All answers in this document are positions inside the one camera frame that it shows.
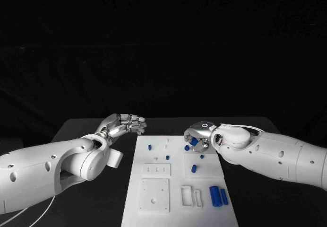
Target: blue cylinder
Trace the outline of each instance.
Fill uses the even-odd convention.
[[[196,146],[196,144],[197,144],[197,139],[194,138],[194,137],[191,137],[191,142],[190,142],[190,144],[193,145],[193,146]]]
[[[196,165],[193,165],[193,167],[191,167],[191,172],[193,173],[196,172]]]
[[[222,197],[223,197],[223,204],[227,205],[224,189],[220,189],[220,193],[222,193]]]
[[[210,189],[213,206],[220,207],[223,205],[223,203],[222,203],[219,188],[217,188],[217,186],[211,186],[209,189]]]

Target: table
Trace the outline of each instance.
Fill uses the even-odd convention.
[[[197,121],[250,125],[279,133],[263,117],[147,118],[144,135],[183,135]],[[93,133],[102,119],[70,119],[52,142],[72,140]],[[124,153],[116,169],[105,167],[98,178],[73,185],[53,200],[47,213],[34,227],[119,227],[125,206],[137,134],[125,134],[112,148]],[[219,156],[229,196],[240,227],[327,226],[327,192],[309,185],[288,183],[229,164]],[[50,199],[30,207],[8,226],[24,227],[43,213]],[[0,216],[0,223],[17,212]]]

